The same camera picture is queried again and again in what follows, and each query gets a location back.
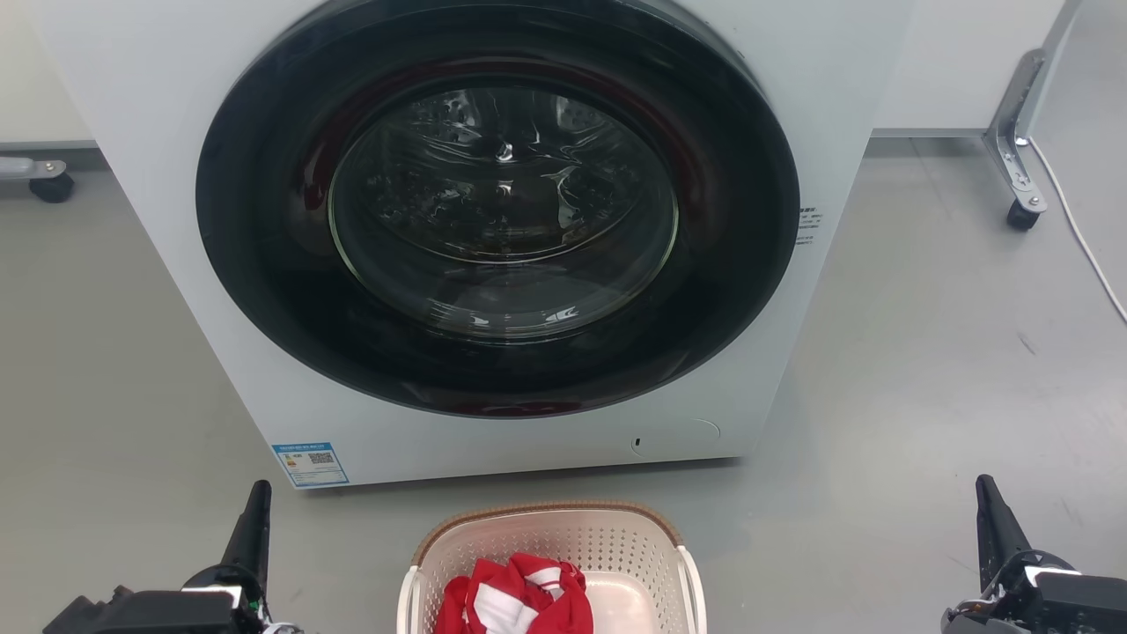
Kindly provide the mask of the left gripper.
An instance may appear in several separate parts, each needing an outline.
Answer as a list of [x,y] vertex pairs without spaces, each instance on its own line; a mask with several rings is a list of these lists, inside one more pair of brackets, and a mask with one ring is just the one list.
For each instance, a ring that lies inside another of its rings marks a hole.
[[270,482],[254,482],[220,561],[180,590],[134,591],[118,586],[108,601],[85,595],[69,602],[41,634],[302,634],[270,618]]

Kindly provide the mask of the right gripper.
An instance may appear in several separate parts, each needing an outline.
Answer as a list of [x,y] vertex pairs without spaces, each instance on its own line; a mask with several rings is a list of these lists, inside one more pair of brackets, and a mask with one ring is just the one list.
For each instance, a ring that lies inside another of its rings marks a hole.
[[979,475],[980,597],[940,618],[940,634],[1127,634],[1127,580],[1086,575],[1032,550],[994,477]]

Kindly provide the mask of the cream perforated plastic laundry basket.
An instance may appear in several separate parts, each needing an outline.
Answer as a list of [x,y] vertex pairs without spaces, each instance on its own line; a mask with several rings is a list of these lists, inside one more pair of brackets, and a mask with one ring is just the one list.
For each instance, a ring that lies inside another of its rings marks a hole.
[[696,562],[672,523],[607,500],[513,504],[440,523],[400,586],[397,634],[433,634],[447,582],[476,559],[504,563],[520,551],[582,570],[594,634],[708,634]]

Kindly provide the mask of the blue energy label sticker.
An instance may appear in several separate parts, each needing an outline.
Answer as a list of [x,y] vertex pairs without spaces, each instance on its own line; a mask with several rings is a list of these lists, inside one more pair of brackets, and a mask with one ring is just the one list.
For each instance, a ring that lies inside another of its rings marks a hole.
[[270,449],[294,489],[350,485],[330,443],[285,443],[273,445]]

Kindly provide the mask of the red and white garment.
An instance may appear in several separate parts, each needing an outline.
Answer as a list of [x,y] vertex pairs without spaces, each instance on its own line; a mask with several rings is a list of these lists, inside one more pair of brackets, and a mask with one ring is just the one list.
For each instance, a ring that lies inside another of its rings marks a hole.
[[433,634],[594,634],[586,578],[571,562],[476,559],[444,587]]

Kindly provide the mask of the black round glass washer door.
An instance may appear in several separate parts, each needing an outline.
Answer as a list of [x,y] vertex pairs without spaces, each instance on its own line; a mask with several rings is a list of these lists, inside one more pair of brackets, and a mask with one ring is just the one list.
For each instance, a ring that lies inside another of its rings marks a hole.
[[755,77],[665,0],[327,0],[238,77],[195,198],[270,342],[487,420],[696,369],[780,288],[799,225]]

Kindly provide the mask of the white front-load washing machine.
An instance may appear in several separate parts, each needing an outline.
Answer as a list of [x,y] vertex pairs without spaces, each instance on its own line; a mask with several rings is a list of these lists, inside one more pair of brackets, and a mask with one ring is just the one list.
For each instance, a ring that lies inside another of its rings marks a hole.
[[23,1],[261,436],[270,446],[330,443],[358,485],[641,464],[630,449],[635,429],[673,418],[720,429],[709,459],[748,450],[919,0],[665,0],[736,52],[784,128],[799,175],[792,259],[753,324],[678,379],[588,412],[503,420],[423,412],[322,376],[270,342],[210,265],[195,198],[210,125],[266,45],[327,0]]

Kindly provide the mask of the round white filter cover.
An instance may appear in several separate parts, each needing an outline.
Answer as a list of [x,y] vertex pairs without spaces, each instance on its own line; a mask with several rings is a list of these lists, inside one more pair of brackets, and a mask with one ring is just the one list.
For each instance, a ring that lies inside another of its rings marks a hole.
[[709,459],[719,445],[713,422],[673,418],[638,426],[630,439],[636,456],[648,461]]

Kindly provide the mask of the grey frame leg with caster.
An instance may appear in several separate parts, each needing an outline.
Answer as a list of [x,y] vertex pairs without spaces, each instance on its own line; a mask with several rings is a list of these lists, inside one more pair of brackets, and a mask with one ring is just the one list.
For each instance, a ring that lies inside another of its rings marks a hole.
[[74,180],[63,160],[0,157],[0,184],[23,181],[33,196],[45,203],[64,203],[73,194]]
[[1048,209],[1023,152],[1032,150],[1032,130],[1042,95],[1050,84],[1057,59],[1082,3],[1083,0],[1063,0],[1042,44],[1027,51],[1018,61],[990,128],[983,133],[983,144],[1012,191],[1006,223],[1015,232],[1029,232]]

